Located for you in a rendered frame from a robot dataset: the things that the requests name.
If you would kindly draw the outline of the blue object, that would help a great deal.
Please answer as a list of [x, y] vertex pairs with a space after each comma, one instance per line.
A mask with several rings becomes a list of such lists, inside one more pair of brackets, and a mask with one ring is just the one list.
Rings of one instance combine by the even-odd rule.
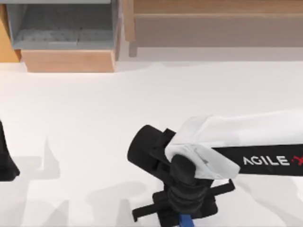
[[188, 215], [188, 214], [179, 215], [178, 226], [179, 227], [195, 227], [191, 215]]

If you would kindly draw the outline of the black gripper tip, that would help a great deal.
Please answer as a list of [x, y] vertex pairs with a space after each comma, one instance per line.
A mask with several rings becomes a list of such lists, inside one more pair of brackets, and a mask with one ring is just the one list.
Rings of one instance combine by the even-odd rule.
[[3, 124], [0, 121], [0, 182], [11, 182], [19, 175], [20, 170], [9, 153]]

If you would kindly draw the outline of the pale wooden drawer front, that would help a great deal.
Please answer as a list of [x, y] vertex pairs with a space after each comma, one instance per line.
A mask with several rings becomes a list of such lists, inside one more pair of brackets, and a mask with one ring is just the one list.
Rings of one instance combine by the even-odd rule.
[[114, 72], [114, 50], [22, 50], [28, 72], [95, 73]]

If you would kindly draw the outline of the open wooden shelves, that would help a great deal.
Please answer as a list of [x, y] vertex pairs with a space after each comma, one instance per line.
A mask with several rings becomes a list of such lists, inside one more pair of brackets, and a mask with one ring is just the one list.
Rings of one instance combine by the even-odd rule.
[[121, 1], [131, 56], [139, 47], [303, 47], [303, 0]]

